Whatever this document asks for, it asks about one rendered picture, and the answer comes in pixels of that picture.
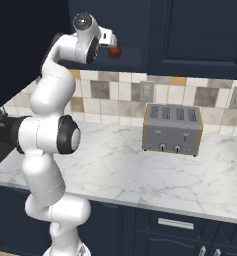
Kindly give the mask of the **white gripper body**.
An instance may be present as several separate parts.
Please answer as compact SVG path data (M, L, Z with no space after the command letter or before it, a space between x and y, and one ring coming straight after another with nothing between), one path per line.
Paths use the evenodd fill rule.
M111 41L110 41L109 46L110 46L111 48L117 48L117 47L118 47L117 38L116 38L116 36L115 36L113 33L112 33L112 35L111 35Z

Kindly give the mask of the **red apple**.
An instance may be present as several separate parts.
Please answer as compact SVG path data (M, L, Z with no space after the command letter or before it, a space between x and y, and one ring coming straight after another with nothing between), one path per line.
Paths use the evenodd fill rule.
M108 54L113 59L118 59L121 56L121 49L119 47L111 47L108 49Z

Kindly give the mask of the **dark blue closed cabinet door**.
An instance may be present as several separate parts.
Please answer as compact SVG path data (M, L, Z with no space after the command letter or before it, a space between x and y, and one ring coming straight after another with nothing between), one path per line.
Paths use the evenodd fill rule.
M152 0L148 73L237 80L237 0Z

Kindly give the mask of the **dark blue open cabinet door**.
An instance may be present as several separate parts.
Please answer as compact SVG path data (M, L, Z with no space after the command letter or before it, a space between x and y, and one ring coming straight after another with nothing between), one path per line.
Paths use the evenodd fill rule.
M0 107L39 76L55 34L70 31L68 0L0 0Z

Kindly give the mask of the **grey four-slot toaster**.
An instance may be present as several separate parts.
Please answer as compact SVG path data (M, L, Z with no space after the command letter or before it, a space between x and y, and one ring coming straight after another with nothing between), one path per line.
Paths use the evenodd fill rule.
M202 133L198 107L151 103L144 114L142 149L196 157Z

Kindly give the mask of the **black hob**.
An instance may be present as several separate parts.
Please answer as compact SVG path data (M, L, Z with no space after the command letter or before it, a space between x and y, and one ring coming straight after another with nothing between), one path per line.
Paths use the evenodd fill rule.
M0 118L0 163L14 150L11 129L17 117Z

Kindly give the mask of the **dark blue drawer front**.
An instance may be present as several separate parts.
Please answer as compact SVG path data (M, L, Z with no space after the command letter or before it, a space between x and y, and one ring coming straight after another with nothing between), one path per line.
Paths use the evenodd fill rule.
M237 247L237 224L222 222L219 232L222 244Z
M219 222L187 215L151 211L149 229L169 236L211 242Z

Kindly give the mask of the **dark blue base cupboard door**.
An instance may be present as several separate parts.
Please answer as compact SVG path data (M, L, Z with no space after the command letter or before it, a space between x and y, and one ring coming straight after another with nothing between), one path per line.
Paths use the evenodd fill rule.
M213 244L211 246L208 256L214 256L216 249L221 250L221 256L237 256L237 248L236 247L222 246L222 245L217 245L217 244Z
M136 230L134 256L198 256L202 246L208 256L209 243Z
M19 256L42 256L50 247L49 222L28 217L24 210L29 192L0 186L0 249ZM121 256L119 206L91 201L91 215L78 227L92 256Z

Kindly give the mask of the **dark blue wall cabinet body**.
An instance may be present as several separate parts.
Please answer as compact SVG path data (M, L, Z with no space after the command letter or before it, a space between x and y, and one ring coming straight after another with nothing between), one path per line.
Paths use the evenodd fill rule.
M87 12L101 27L111 29L121 56L112 59L102 47L92 64L61 60L62 65L76 70L147 72L151 0L68 0L68 5L70 19Z

